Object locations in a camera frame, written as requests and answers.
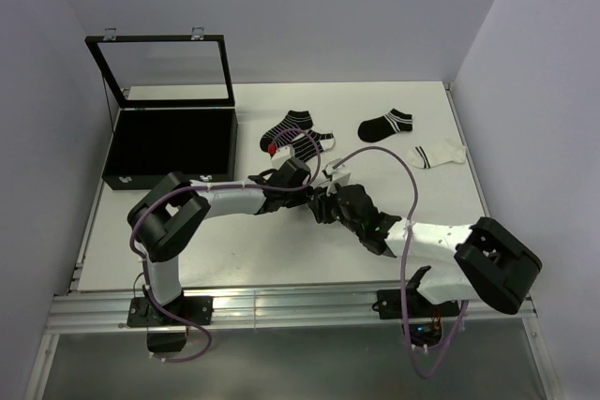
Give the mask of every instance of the black box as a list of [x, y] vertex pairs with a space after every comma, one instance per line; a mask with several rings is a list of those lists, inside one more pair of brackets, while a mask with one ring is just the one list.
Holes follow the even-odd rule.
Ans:
[[[237, 117], [223, 35], [109, 34], [85, 43], [119, 105], [102, 173], [112, 189], [151, 189], [174, 170], [234, 179]], [[198, 46], [214, 46], [215, 56], [198, 56]]]

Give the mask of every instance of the white wall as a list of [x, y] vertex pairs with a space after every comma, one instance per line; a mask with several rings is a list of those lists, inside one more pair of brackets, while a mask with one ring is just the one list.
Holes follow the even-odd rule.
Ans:
[[446, 80], [493, 0], [68, 0], [101, 34], [224, 33], [234, 82]]
[[65, 0], [0, 0], [0, 398], [24, 393], [68, 285], [110, 133]]
[[533, 295], [569, 398], [600, 396], [600, 0], [496, 0], [454, 94], [491, 212], [545, 264]]

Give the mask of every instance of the black and white sock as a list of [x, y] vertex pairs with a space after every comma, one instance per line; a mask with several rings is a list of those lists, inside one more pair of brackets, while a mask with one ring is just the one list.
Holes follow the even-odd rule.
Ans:
[[273, 143], [274, 146], [272, 147], [272, 151], [275, 152], [277, 148], [289, 144], [294, 138], [297, 137], [297, 135], [293, 135], [293, 133], [286, 133], [285, 135], [281, 135], [279, 138], [277, 138], [276, 142], [273, 142], [273, 138], [282, 130], [298, 127], [302, 130], [309, 130], [312, 128], [312, 119], [310, 117], [310, 113], [308, 111], [289, 110], [279, 124], [262, 135], [261, 150], [263, 152], [269, 152], [269, 145]]
[[467, 148], [460, 142], [446, 140], [434, 145], [419, 145], [406, 155], [409, 163], [416, 168], [431, 169], [453, 161], [463, 164], [467, 160]]
[[310, 142], [306, 135], [302, 134], [297, 139], [293, 140], [291, 144], [284, 145], [283, 147], [279, 147], [277, 149], [271, 158], [271, 164], [273, 167], [275, 169], [279, 169], [283, 162], [292, 156], [295, 156], [306, 163], [317, 154], [322, 154], [323, 152], [333, 148], [336, 143], [334, 134], [331, 132], [320, 133], [315, 130], [309, 130], [308, 135], [310, 135], [310, 137], [316, 141], [319, 152], [317, 152], [317, 149], [315, 149], [314, 145], [312, 145], [312, 142]]
[[400, 131], [413, 131], [413, 115], [396, 109], [365, 121], [358, 127], [358, 137], [364, 142], [377, 142]]

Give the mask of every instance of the gray floor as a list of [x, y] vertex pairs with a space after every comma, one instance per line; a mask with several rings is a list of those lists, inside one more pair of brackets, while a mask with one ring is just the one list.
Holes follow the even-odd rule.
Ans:
[[61, 336], [44, 398], [543, 398], [519, 319], [467, 322], [430, 381], [413, 373], [390, 324], [219, 332], [191, 363], [146, 355], [143, 333]]

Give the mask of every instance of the box lid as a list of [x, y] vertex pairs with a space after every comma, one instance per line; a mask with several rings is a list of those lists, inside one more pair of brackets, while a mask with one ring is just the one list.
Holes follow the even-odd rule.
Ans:
[[233, 107], [223, 35], [86, 37], [102, 77], [121, 108]]

